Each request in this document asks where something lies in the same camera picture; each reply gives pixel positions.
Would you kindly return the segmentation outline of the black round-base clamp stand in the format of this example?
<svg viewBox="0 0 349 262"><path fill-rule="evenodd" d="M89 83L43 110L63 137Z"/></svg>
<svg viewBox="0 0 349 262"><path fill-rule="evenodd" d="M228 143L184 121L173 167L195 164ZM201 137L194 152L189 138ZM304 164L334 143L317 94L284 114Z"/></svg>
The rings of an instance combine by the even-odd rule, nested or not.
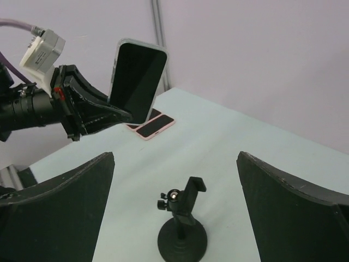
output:
<svg viewBox="0 0 349 262"><path fill-rule="evenodd" d="M198 193L206 190L202 178L191 176L184 190L175 188L160 194L157 208L172 213L172 218L163 224L158 234L158 250L164 261L197 262L204 257L207 233L192 211Z"/></svg>

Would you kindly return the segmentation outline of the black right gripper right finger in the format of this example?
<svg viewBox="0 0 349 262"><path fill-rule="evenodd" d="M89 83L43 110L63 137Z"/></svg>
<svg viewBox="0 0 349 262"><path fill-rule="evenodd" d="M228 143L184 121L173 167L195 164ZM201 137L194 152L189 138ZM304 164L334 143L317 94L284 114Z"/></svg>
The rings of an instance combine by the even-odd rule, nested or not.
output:
<svg viewBox="0 0 349 262"><path fill-rule="evenodd" d="M236 160L261 261L348 261L348 195L247 153Z"/></svg>

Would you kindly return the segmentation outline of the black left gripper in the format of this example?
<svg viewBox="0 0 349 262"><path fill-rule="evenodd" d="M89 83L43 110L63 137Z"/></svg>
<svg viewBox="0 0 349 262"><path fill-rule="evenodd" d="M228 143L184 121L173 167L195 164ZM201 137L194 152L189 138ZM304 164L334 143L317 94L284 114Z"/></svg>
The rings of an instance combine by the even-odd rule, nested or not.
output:
<svg viewBox="0 0 349 262"><path fill-rule="evenodd" d="M130 112L108 103L107 95L92 86L75 65L55 68L50 85L51 105L72 141L133 119Z"/></svg>

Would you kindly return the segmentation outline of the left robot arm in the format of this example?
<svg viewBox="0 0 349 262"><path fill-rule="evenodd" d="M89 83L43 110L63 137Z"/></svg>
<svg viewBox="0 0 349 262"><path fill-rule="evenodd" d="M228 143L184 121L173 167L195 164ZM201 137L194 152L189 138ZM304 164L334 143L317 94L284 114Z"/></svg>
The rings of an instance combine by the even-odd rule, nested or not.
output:
<svg viewBox="0 0 349 262"><path fill-rule="evenodd" d="M107 95L93 87L75 65L54 68L46 93L35 82L14 84L14 67L1 56L1 141L11 133L60 123L68 139L98 133L132 120L132 115L108 103Z"/></svg>

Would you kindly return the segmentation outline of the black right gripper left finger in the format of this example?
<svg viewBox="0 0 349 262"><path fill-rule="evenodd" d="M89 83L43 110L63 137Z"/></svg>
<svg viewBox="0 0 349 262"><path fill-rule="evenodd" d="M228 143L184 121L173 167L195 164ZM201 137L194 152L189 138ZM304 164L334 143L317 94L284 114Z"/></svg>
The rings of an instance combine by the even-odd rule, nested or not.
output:
<svg viewBox="0 0 349 262"><path fill-rule="evenodd" d="M1 261L92 261L114 167L105 152L20 191L1 187Z"/></svg>

